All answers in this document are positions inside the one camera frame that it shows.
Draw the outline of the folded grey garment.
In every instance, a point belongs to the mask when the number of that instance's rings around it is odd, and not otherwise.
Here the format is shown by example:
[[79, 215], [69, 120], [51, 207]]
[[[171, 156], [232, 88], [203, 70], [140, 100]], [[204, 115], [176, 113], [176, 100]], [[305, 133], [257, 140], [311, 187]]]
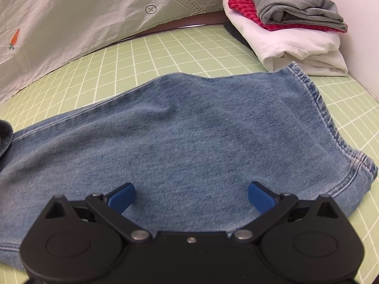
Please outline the folded grey garment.
[[332, 0], [253, 0], [264, 24], [307, 24], [347, 32], [347, 24]]

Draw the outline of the dark folded garment under pile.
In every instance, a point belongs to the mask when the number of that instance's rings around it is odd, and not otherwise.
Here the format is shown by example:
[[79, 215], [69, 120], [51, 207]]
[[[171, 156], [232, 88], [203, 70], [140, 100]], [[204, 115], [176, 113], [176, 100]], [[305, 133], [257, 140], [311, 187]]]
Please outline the dark folded garment under pile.
[[223, 22], [223, 27], [234, 39], [236, 39], [238, 42], [243, 44], [248, 49], [252, 50], [251, 46], [246, 41], [246, 39], [244, 39], [242, 34], [235, 28], [235, 26], [230, 21]]

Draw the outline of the blue denim jeans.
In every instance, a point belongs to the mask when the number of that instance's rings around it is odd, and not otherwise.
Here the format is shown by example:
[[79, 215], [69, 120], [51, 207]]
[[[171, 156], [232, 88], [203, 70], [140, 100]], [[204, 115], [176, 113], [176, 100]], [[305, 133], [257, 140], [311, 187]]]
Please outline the blue denim jeans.
[[81, 200], [130, 182], [125, 217], [144, 229], [231, 233], [258, 216], [250, 182], [300, 199], [328, 194], [351, 215], [377, 174], [296, 63], [166, 74], [20, 131], [1, 122], [1, 261], [21, 268], [21, 242], [55, 194]]

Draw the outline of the folded white garment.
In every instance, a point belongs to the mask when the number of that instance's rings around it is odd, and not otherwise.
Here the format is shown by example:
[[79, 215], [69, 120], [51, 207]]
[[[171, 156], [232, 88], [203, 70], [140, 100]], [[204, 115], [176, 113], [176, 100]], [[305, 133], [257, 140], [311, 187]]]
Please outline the folded white garment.
[[227, 18], [266, 70], [277, 71], [296, 62], [311, 76], [347, 74], [347, 65], [339, 50], [338, 33], [303, 28], [269, 31], [229, 7], [229, 0], [222, 0], [222, 4]]

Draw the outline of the brown wooden table edge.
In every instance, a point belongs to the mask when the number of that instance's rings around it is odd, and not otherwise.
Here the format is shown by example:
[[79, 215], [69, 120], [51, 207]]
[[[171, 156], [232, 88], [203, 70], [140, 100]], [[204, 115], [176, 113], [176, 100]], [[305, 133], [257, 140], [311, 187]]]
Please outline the brown wooden table edge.
[[190, 28], [190, 27], [195, 27], [195, 26], [218, 25], [218, 24], [223, 24], [226, 21], [227, 21], [227, 16], [225, 15], [224, 11], [200, 13], [198, 15], [192, 15], [189, 17], [184, 17], [178, 20], [160, 24], [148, 30], [141, 31], [139, 33], [131, 35], [130, 37], [125, 37], [123, 39], [111, 42], [108, 45], [104, 45], [104, 48], [110, 45], [117, 44], [119, 42], [131, 40], [131, 39], [135, 39], [139, 37], [144, 37], [144, 36], [159, 33], [159, 32], [178, 30], [182, 28]]

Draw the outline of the grey carrot print sheet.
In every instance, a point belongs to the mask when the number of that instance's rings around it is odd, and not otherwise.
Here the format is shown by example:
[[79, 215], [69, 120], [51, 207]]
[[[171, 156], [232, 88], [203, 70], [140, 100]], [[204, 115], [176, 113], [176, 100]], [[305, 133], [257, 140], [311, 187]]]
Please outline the grey carrot print sheet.
[[1, 100], [109, 44], [221, 9], [222, 0], [1, 0]]

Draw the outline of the folded red striped garment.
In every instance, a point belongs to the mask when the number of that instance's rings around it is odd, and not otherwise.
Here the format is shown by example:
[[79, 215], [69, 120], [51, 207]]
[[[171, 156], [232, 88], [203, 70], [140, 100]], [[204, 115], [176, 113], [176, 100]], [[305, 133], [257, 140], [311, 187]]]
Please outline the folded red striped garment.
[[291, 28], [302, 28], [307, 30], [317, 30], [317, 31], [332, 31], [337, 33], [345, 33], [346, 31], [339, 30], [336, 28], [330, 28], [327, 26], [321, 26], [319, 24], [264, 24], [261, 22], [257, 15], [256, 7], [253, 0], [228, 0], [228, 6], [231, 10], [235, 10], [242, 14], [245, 18], [250, 19], [255, 22], [258, 26], [268, 30], [268, 31], [278, 31], [286, 30]]

